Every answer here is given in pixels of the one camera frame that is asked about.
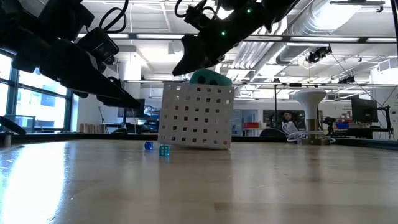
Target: green object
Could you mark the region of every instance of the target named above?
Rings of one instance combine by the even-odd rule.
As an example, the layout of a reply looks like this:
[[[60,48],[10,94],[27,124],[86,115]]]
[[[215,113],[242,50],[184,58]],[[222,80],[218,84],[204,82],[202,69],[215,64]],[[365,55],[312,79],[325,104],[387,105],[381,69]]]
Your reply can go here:
[[[224,75],[203,68],[193,73],[191,79],[189,80],[189,84],[232,86],[232,80]]]

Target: red object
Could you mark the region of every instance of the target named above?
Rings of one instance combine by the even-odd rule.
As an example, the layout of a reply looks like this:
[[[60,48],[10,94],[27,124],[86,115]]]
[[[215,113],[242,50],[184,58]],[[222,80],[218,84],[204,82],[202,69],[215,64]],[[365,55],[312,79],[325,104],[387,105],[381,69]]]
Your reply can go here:
[[[260,124],[258,122],[247,122],[243,124],[243,129],[259,129],[260,128]]]

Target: lamp base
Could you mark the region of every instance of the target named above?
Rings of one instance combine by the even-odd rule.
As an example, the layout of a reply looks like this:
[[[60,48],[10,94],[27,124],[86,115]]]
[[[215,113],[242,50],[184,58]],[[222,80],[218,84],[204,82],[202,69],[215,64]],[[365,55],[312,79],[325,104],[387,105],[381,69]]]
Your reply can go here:
[[[328,146],[330,145],[330,139],[301,139],[299,144],[305,146]]]

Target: window frame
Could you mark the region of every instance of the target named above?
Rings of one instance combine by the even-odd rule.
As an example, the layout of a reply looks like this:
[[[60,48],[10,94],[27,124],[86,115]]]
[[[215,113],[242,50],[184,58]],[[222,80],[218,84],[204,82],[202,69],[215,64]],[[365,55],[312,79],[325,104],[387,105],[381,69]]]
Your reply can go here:
[[[12,58],[12,54],[0,50],[0,54],[3,54],[7,57]],[[67,89],[67,94],[62,95],[56,92],[52,92],[49,90],[44,90],[41,88],[37,88],[30,85],[25,85],[19,83],[19,70],[15,69],[12,64],[10,65],[10,77],[9,80],[1,79],[1,83],[8,85],[8,96],[7,96],[7,105],[6,105],[6,114],[8,115],[18,115],[16,113],[17,108],[17,97],[18,97],[18,89],[30,90],[35,93],[41,93],[49,96],[59,97],[65,99],[65,114],[64,114],[64,123],[63,128],[35,128],[35,131],[45,131],[45,132],[53,132],[53,131],[70,131],[70,121],[72,117],[72,91]]]

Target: window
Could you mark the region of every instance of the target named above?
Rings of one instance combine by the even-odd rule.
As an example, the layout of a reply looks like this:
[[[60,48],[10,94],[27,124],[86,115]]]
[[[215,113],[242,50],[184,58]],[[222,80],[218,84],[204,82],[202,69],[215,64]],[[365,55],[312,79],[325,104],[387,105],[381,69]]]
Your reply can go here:
[[[19,83],[40,88],[43,90],[52,91],[61,95],[67,94],[67,89],[61,86],[59,82],[52,80],[44,75],[41,75],[36,69],[34,73],[19,72]]]
[[[0,78],[9,80],[11,70],[11,58],[0,54]]]
[[[8,86],[0,84],[0,116],[6,114]]]
[[[36,128],[63,128],[66,99],[18,89],[16,115],[35,116]]]

